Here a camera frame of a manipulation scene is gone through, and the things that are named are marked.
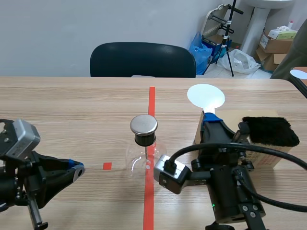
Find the glass bottle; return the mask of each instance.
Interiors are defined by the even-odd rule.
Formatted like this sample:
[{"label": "glass bottle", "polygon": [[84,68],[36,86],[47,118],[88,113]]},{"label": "glass bottle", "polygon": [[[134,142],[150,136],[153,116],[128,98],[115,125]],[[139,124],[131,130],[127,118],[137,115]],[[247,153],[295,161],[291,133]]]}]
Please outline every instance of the glass bottle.
[{"label": "glass bottle", "polygon": [[135,138],[126,151],[126,166],[128,175],[139,184],[154,183],[154,165],[167,154],[155,135],[157,128],[157,120],[150,115],[138,115],[130,123]]}]

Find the black chair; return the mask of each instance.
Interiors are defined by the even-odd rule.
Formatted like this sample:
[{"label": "black chair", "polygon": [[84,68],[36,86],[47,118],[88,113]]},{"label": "black chair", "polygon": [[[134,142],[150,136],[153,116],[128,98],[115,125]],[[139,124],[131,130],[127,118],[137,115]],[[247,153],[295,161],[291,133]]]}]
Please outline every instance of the black chair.
[{"label": "black chair", "polygon": [[91,77],[195,78],[193,55],[178,46],[114,42],[98,46],[91,55]]}]

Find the white plastic bag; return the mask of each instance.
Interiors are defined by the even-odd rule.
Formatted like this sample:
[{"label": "white plastic bag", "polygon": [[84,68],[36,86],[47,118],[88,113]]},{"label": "white plastic bag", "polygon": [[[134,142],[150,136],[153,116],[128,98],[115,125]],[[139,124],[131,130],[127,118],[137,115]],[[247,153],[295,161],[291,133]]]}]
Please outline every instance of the white plastic bag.
[{"label": "white plastic bag", "polygon": [[[261,66],[261,64],[258,64],[254,58],[238,49],[231,51],[229,57],[232,70],[235,72],[249,74],[255,72]],[[217,61],[217,66],[230,70],[227,55],[224,55],[224,57]]]}]

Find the metal stand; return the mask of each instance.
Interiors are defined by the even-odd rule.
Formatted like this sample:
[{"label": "metal stand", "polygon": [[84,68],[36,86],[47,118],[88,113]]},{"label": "metal stand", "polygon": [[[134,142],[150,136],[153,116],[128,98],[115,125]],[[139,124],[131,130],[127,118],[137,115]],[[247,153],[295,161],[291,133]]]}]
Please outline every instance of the metal stand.
[{"label": "metal stand", "polygon": [[[222,49],[223,48],[226,48],[226,53],[227,53],[227,56],[228,56],[228,61],[229,61],[229,66],[230,66],[230,70],[231,70],[231,75],[234,76],[234,72],[232,70],[232,66],[231,66],[231,62],[230,62],[230,57],[229,57],[229,31],[231,30],[230,29],[230,25],[231,25],[231,21],[232,21],[232,17],[233,17],[233,14],[234,12],[237,12],[239,14],[243,14],[242,11],[238,10],[235,8],[236,6],[236,0],[233,1],[233,4],[232,6],[229,5],[228,7],[231,9],[231,12],[230,12],[230,16],[229,16],[229,20],[226,21],[226,24],[227,24],[227,27],[225,29],[225,35],[224,35],[224,38],[223,38],[223,41],[222,41],[222,45],[220,46],[219,50],[217,51],[217,53],[215,54],[215,56],[213,57],[213,60],[216,58],[216,56],[218,55],[217,57],[217,60],[215,62],[215,64],[217,64],[217,61],[218,59],[220,58],[220,55],[221,55],[221,52],[222,52]],[[221,20],[221,19],[216,19],[216,17],[211,17],[212,20],[215,20],[217,22],[219,22],[218,20]],[[207,69],[209,68],[209,66],[211,65],[211,62],[209,63],[209,65],[207,66],[206,70],[204,71],[203,74],[205,74],[205,72],[207,71]]]}]

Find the blue plastic bag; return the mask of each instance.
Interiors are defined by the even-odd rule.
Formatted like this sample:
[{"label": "blue plastic bag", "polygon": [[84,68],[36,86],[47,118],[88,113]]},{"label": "blue plastic bag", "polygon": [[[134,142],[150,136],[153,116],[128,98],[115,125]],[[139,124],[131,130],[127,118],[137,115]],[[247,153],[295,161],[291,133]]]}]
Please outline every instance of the blue plastic bag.
[{"label": "blue plastic bag", "polygon": [[212,53],[212,48],[208,48],[203,43],[201,43],[200,32],[196,33],[189,51],[195,58],[196,74],[202,75],[208,66],[208,59]]}]

